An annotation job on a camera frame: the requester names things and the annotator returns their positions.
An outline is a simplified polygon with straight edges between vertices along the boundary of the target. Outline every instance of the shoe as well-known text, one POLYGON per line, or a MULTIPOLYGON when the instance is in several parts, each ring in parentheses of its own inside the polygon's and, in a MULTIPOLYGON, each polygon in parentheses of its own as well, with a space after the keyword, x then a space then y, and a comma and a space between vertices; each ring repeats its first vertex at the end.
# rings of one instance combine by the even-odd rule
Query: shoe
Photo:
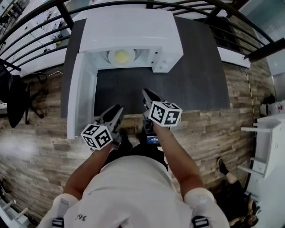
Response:
POLYGON ((224 173, 224 171, 227 170, 226 165, 224 164, 224 161, 222 160, 222 158, 217 159, 217 166, 221 173, 224 173))

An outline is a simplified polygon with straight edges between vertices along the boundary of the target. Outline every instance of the person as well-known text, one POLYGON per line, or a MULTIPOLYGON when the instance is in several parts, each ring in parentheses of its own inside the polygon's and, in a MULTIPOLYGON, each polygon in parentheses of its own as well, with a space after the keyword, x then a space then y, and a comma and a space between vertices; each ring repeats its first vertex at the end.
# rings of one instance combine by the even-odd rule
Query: person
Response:
POLYGON ((244 194, 244 190, 235 175, 230 173, 222 158, 218 158, 219 171, 224 174, 230 186, 215 196, 217 204, 226 215, 230 227, 252 227, 258 222, 254 213, 254 200, 244 194))
POLYGON ((132 148, 126 134, 118 150, 109 144, 94 152, 67 180, 39 228, 229 228, 194 160, 168 128, 154 123, 154 131, 163 152, 146 143, 132 148))

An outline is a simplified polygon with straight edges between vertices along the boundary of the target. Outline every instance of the office chair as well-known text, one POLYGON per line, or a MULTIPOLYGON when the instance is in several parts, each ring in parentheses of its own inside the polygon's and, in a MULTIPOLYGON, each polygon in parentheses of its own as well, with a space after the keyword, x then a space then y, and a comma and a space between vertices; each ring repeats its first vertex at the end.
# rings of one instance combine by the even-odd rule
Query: office chair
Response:
MULTIPOLYGON (((39 75, 35 74, 41 84, 47 81, 47 76, 44 80, 40 79, 39 75)), ((24 83, 19 75, 11 75, 3 62, 0 61, 0 100, 7 103, 7 116, 12 128, 16 127, 21 121, 25 113, 25 124, 29 124, 28 112, 32 110, 39 118, 43 118, 42 114, 39 114, 33 107, 32 102, 41 93, 48 94, 47 90, 41 89, 39 92, 30 96, 31 86, 34 82, 24 83)))

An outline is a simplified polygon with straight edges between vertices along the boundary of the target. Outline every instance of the cable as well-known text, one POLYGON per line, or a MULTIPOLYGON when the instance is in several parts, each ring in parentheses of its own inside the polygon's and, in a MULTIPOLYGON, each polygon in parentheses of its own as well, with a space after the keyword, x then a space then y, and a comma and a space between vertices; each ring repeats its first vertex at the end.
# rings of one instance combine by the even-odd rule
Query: cable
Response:
POLYGON ((54 74, 56 74, 57 72, 59 72, 59 73, 61 73, 61 74, 63 74, 61 71, 56 71, 56 72, 54 72, 54 73, 52 73, 52 74, 50 74, 50 75, 46 75, 45 73, 42 73, 42 72, 36 72, 36 73, 32 73, 32 74, 38 74, 38 73, 41 73, 41 74, 43 74, 43 75, 45 75, 45 76, 51 76, 51 75, 54 75, 54 74))
POLYGON ((248 77, 248 73, 247 73, 247 69, 248 67, 245 69, 245 75, 246 75, 246 79, 248 81, 248 87, 249 87, 249 92, 250 92, 250 98, 251 98, 251 102, 252 102, 252 116, 253 116, 253 121, 254 121, 254 100, 253 100, 253 96, 252 96, 252 91, 251 91, 251 86, 250 86, 250 82, 249 82, 249 77, 248 77))

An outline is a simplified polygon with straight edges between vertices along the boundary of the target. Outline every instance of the white t-shirt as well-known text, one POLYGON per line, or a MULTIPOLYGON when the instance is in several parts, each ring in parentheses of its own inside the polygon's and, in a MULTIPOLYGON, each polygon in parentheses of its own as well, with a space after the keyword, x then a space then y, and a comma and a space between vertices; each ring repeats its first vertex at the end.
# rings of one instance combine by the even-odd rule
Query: white t-shirt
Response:
POLYGON ((106 165, 78 201, 55 198, 39 228, 228 228, 229 223, 204 188, 189 191, 184 201, 159 162, 127 156, 106 165))

